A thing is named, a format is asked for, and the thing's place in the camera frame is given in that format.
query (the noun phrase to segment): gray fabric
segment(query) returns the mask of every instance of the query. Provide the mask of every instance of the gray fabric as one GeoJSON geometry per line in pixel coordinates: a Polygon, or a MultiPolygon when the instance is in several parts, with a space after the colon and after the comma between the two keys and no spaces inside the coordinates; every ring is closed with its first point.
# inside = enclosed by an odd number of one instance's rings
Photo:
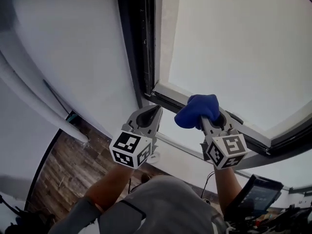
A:
{"type": "MultiPolygon", "coordinates": [[[[85,201],[81,200],[77,205],[85,204],[85,201]]],[[[137,187],[124,201],[127,204],[119,202],[99,215],[101,234],[213,234],[213,223],[218,233],[225,233],[227,228],[221,215],[212,206],[182,180],[171,176],[154,177],[137,187]]],[[[82,222],[82,216],[90,214],[92,217],[87,216],[90,219],[97,213],[95,206],[93,209],[77,207],[50,234],[77,234],[77,222],[82,222]]]]}
{"type": "Polygon", "coordinates": [[[51,228],[49,234],[77,234],[96,221],[99,216],[101,216],[100,210],[90,199],[83,197],[78,200],[65,219],[51,228]]]}

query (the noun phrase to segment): dark floor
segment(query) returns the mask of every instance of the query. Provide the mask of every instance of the dark floor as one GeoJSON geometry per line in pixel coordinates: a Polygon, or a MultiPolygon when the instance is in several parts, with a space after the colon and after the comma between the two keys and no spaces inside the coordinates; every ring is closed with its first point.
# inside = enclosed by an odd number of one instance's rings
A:
{"type": "MultiPolygon", "coordinates": [[[[75,119],[74,125],[88,136],[90,142],[82,144],[63,132],[45,162],[29,201],[28,210],[53,213],[55,221],[64,218],[78,198],[115,165],[109,151],[111,140],[108,137],[81,118],[75,119]]],[[[143,172],[152,176],[165,174],[144,163],[135,171],[131,188],[140,184],[143,172]]],[[[190,186],[201,195],[201,188],[190,186]]],[[[128,185],[119,200],[127,194],[128,185]]],[[[204,197],[220,211],[216,194],[205,191],[204,197]]]]}

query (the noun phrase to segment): white wall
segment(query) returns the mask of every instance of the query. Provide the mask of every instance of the white wall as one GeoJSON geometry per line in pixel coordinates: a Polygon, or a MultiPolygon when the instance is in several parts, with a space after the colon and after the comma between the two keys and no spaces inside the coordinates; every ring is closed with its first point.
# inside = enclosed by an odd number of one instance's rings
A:
{"type": "MultiPolygon", "coordinates": [[[[158,146],[157,151],[160,153],[160,160],[153,166],[185,182],[204,188],[207,175],[214,171],[212,164],[183,152],[160,139],[157,140],[156,144],[158,146]]],[[[236,175],[236,178],[242,187],[248,181],[247,178],[240,175],[236,175]]],[[[209,179],[206,189],[217,193],[214,176],[209,179]]],[[[290,196],[288,191],[282,190],[281,192],[282,195],[272,204],[272,207],[287,208],[290,204],[297,203],[303,198],[303,195],[300,194],[290,196]]]]}
{"type": "Polygon", "coordinates": [[[25,200],[58,129],[21,101],[0,79],[0,193],[25,200]]]}
{"type": "Polygon", "coordinates": [[[14,0],[15,30],[65,101],[108,136],[137,109],[117,0],[14,0]]]}
{"type": "MultiPolygon", "coordinates": [[[[204,141],[204,134],[193,128],[183,129],[174,121],[175,113],[164,109],[159,132],[174,142],[202,154],[200,143],[204,141]]],[[[288,187],[301,187],[311,184],[312,150],[298,156],[266,166],[244,170],[249,174],[257,174],[266,178],[280,181],[288,187]]]]}
{"type": "Polygon", "coordinates": [[[268,130],[312,100],[309,0],[180,0],[169,82],[268,130]]]}
{"type": "Polygon", "coordinates": [[[296,206],[299,206],[301,208],[310,207],[312,201],[312,196],[304,197],[300,202],[296,204],[296,206]]]}
{"type": "Polygon", "coordinates": [[[16,20],[12,0],[0,0],[0,51],[25,84],[61,117],[67,117],[53,94],[43,82],[43,76],[28,56],[14,29],[16,20]]]}
{"type": "MultiPolygon", "coordinates": [[[[15,198],[1,193],[5,202],[7,202],[12,207],[19,207],[20,209],[24,208],[25,201],[16,200],[15,198]]],[[[0,231],[4,233],[5,229],[11,225],[11,223],[16,224],[15,218],[17,217],[9,208],[4,204],[0,205],[0,231]]]]}

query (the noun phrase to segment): window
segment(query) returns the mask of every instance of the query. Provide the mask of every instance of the window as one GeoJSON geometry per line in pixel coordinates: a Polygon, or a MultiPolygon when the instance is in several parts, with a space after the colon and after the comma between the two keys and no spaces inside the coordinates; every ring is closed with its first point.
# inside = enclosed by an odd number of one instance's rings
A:
{"type": "Polygon", "coordinates": [[[203,134],[186,142],[173,117],[190,95],[216,94],[250,150],[237,169],[312,149],[309,0],[118,3],[138,104],[168,110],[160,137],[201,157],[203,134]]]}

